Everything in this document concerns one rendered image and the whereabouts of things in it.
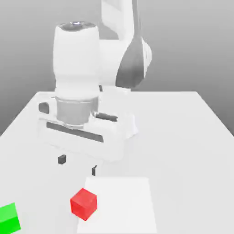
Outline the small green cube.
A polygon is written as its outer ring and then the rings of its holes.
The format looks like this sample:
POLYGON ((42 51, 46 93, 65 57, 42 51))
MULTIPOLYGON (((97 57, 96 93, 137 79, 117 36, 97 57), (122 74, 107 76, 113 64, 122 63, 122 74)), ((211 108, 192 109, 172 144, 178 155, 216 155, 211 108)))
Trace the small green cube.
POLYGON ((21 230, 15 203, 0 207, 0 234, 12 234, 21 230))

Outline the small red cube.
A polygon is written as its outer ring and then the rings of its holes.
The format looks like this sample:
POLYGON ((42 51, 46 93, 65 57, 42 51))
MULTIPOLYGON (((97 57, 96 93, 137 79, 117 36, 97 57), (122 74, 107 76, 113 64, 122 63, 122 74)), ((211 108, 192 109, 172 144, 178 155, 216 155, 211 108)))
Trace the small red cube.
POLYGON ((82 188, 70 199, 71 212, 84 221, 97 210, 96 194, 82 188))

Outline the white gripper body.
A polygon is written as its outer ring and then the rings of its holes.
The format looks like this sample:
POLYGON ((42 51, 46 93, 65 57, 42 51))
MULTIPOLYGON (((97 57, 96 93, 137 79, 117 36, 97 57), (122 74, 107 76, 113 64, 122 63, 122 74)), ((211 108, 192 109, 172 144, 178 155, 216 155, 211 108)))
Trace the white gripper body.
POLYGON ((55 119, 38 120, 38 136, 49 145, 72 153, 85 154, 108 162, 121 160, 126 142, 118 122, 96 119, 83 129, 69 129, 55 119))

